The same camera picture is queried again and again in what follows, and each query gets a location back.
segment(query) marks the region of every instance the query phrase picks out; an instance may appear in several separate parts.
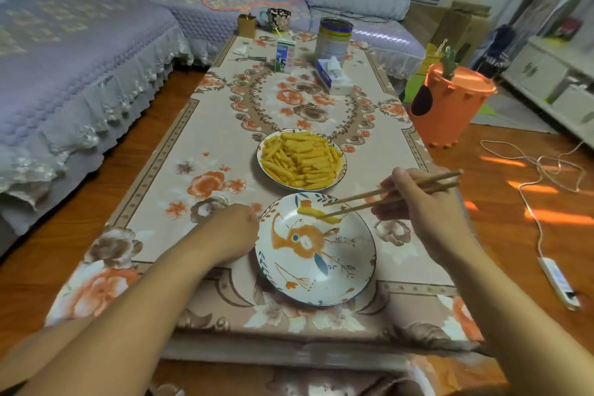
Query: patterned mug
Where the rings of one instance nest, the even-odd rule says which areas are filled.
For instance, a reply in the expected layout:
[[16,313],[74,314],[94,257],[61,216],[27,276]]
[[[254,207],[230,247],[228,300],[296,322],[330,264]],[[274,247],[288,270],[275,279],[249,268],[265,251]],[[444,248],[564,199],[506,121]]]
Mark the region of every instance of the patterned mug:
[[284,32],[289,28],[291,12],[282,8],[269,8],[260,12],[260,21],[268,22],[273,30]]

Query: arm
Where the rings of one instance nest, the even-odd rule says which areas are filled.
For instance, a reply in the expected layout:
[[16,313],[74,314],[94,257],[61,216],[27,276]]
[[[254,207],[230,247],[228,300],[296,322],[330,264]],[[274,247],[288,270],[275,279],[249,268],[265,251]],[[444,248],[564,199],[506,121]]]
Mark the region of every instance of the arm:
[[246,206],[215,212],[204,227],[159,257],[18,395],[144,395],[200,280],[217,263],[246,254],[257,232],[258,223]]
[[594,394],[594,359],[482,251],[452,190],[425,194],[426,176],[398,168],[382,182],[405,203],[379,206],[380,220],[410,219],[429,255],[449,273],[513,391],[521,395]]

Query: wooden chopsticks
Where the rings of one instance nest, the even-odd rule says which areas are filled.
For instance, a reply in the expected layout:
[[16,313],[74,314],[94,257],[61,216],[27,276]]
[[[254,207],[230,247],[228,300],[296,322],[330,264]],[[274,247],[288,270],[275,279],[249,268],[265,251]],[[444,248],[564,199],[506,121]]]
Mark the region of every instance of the wooden chopsticks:
[[[418,179],[415,180],[415,182],[417,183],[417,185],[419,186],[423,186],[423,185],[427,185],[429,183],[435,183],[438,182],[440,180],[444,180],[444,179],[450,179],[452,177],[457,177],[458,175],[462,174],[462,170],[457,170],[457,171],[450,171],[448,173],[443,173],[443,174],[436,174],[436,175],[430,175],[429,177],[426,177],[424,179]],[[438,191],[444,191],[450,188],[455,188],[459,185],[458,181],[455,182],[449,182],[449,183],[440,183],[439,185],[436,185],[434,187],[430,187],[427,189],[424,189],[426,194],[433,194],[436,193]],[[377,196],[379,194],[383,194],[383,193],[388,193],[390,191],[393,191],[394,189],[379,189],[379,190],[375,190],[375,191],[370,191],[368,193],[363,193],[360,195],[355,195],[352,197],[346,197],[345,199],[340,199],[340,200],[336,200],[334,202],[328,203],[328,204],[324,204],[324,206],[328,206],[328,205],[334,205],[334,204],[340,204],[342,202],[349,202],[350,200],[356,200],[356,199],[362,199],[364,197],[370,197],[370,196]],[[318,219],[322,220],[324,218],[330,217],[330,216],[335,216],[335,215],[342,215],[342,214],[346,214],[346,213],[350,213],[353,211],[359,211],[359,210],[363,210],[365,208],[370,208],[370,207],[374,207],[376,205],[383,205],[383,204],[393,204],[394,202],[400,202],[401,200],[404,200],[404,198],[400,195],[398,196],[392,196],[392,197],[386,197],[382,200],[376,200],[375,202],[371,202],[369,204],[363,204],[363,205],[358,205],[356,207],[349,207],[346,208],[344,210],[339,210],[333,213],[328,213]]]
[[[419,186],[428,185],[429,183],[439,182],[440,180],[451,179],[452,177],[458,177],[462,173],[463,173],[463,171],[461,169],[458,169],[457,171],[450,171],[448,173],[430,175],[429,177],[426,177],[424,179],[415,180],[415,183]],[[394,190],[394,188],[390,188],[390,189],[380,188],[378,190],[370,191],[368,193],[357,194],[355,196],[335,200],[334,202],[328,202],[327,204],[324,204],[324,206],[342,204],[343,202],[350,202],[352,200],[364,199],[365,197],[377,196],[380,194],[389,193],[390,191],[393,191],[393,190]]]

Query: coffee table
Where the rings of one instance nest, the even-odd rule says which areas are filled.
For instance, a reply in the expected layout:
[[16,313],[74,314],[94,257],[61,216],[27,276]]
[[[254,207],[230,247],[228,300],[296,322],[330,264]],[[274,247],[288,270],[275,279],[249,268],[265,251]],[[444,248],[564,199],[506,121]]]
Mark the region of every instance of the coffee table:
[[[348,171],[328,191],[336,197],[374,189],[395,166],[434,171],[373,51],[351,42],[344,70],[357,86],[351,96],[328,96],[311,65],[315,40],[298,34],[291,75],[272,70],[270,33],[228,41],[59,292],[48,324],[100,314],[214,209],[237,202],[261,214],[285,196],[255,159],[272,131],[312,129],[342,148]],[[241,46],[269,61],[234,54]],[[405,351],[481,351],[482,336],[456,288],[410,223],[360,214],[377,249],[374,277],[360,295],[327,309],[297,306],[274,291],[248,255],[208,273],[164,356],[394,370],[405,365]]]

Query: person's right hand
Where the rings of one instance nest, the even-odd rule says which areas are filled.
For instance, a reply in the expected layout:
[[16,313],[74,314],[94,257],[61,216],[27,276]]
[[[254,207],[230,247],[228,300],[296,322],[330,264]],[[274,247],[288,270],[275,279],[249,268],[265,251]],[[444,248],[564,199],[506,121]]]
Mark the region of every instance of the person's right hand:
[[428,176],[419,169],[395,168],[380,185],[394,190],[386,197],[399,193],[404,200],[375,206],[371,212],[381,221],[411,220],[431,258],[444,266],[452,255],[476,247],[476,240],[453,189],[428,195],[417,186],[415,180]]
[[192,248],[208,248],[213,266],[246,255],[256,245],[260,223],[251,208],[241,204],[216,210],[182,239]]

